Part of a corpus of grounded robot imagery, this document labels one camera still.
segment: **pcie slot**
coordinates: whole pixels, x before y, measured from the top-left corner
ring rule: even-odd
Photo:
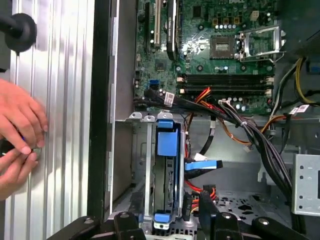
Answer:
[[[144,52],[148,53],[150,50],[150,2],[144,4]]]
[[[161,0],[155,0],[154,15],[154,46],[160,47],[160,25],[161,25]]]

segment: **blue plastic tab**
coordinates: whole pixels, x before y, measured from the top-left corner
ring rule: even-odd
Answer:
[[[172,121],[172,120],[159,120],[158,121],[158,128],[173,129],[174,128],[174,121]]]
[[[194,169],[216,169],[216,168],[217,168],[216,160],[195,161],[195,162],[184,164],[184,170],[186,171],[190,171]]]
[[[176,157],[178,154],[178,130],[176,132],[158,132],[157,154]]]
[[[154,221],[158,223],[167,224],[170,222],[170,215],[164,213],[156,213],[154,214]]]

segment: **yellow wire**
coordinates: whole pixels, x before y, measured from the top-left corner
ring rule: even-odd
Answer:
[[[309,99],[307,99],[304,94],[301,91],[301,86],[300,86],[300,70],[302,67],[302,62],[303,59],[300,58],[297,65],[296,65],[296,70],[295,70],[295,85],[296,85],[296,90],[298,92],[298,94],[300,95],[300,97],[304,100],[305,103],[307,104],[314,104],[314,101],[311,101]]]
[[[191,212],[190,212],[190,213],[192,214],[194,211],[198,211],[198,209],[199,209],[198,206],[197,206],[197,207],[194,207],[194,208],[191,209]]]

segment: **metal side panel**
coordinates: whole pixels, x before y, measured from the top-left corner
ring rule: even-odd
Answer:
[[[10,81],[46,108],[39,165],[5,209],[6,240],[43,240],[87,214],[94,4],[13,0],[37,23],[36,44],[11,53]]]

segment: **cable bundle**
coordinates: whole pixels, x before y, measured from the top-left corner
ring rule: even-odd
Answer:
[[[292,180],[289,175],[286,165],[276,150],[272,143],[266,138],[262,133],[265,131],[272,121],[282,118],[283,116],[276,116],[271,118],[262,131],[257,128],[257,126],[238,115],[237,111],[226,101],[222,101],[220,104],[217,102],[214,104],[208,104],[206,102],[197,101],[191,102],[177,96],[174,97],[172,107],[164,105],[164,97],[159,96],[155,91],[148,89],[145,91],[144,96],[147,100],[144,100],[151,107],[158,107],[164,109],[170,109],[173,111],[181,112],[191,112],[191,113],[201,113],[207,114],[213,118],[217,118],[220,121],[228,121],[235,124],[236,127],[241,127],[244,129],[249,143],[255,145],[259,153],[261,154],[262,163],[270,175],[275,184],[282,191],[283,195],[286,197],[289,206],[291,206],[292,198]],[[299,233],[304,234],[306,232],[306,226],[303,216],[298,216],[295,214],[291,215],[292,218],[292,228]]]

